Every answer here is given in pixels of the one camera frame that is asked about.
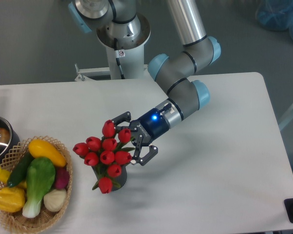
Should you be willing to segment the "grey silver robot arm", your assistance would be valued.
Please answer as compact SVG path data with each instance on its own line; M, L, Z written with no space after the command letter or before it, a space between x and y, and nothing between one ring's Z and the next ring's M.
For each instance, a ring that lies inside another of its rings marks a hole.
M168 9L183 45L176 57L166 54L144 64L144 45L150 36L147 19L136 10L133 0L73 0L69 11L79 28L95 31L106 48L111 79L135 79L144 70L160 86L167 99L136 120L130 113L114 118L117 129L126 121L133 133L132 163L145 165L158 152L152 142L205 106L210 100L207 87L189 77L217 60L221 47L207 36L193 0L169 0Z

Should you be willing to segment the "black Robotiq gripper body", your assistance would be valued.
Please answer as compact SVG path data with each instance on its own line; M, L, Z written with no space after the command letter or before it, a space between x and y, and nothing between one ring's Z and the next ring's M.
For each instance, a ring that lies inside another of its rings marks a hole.
M137 139L143 136L142 146L148 146L152 141L169 130L169 124L160 114L160 110L153 108L129 124L131 134L134 137L133 145L136 146Z

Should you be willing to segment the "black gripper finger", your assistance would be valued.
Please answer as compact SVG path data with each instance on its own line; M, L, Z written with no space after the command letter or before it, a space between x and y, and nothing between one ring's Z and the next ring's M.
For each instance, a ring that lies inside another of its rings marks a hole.
M144 166L158 153L158 147L152 144L152 138L149 136L138 134L132 144L135 146L131 160L132 165L140 164ZM148 151L144 155L141 155L144 147L147 147Z
M115 129L123 129L125 126L120 126L121 123L131 122L131 113L129 111L122 113L121 115L112 119Z

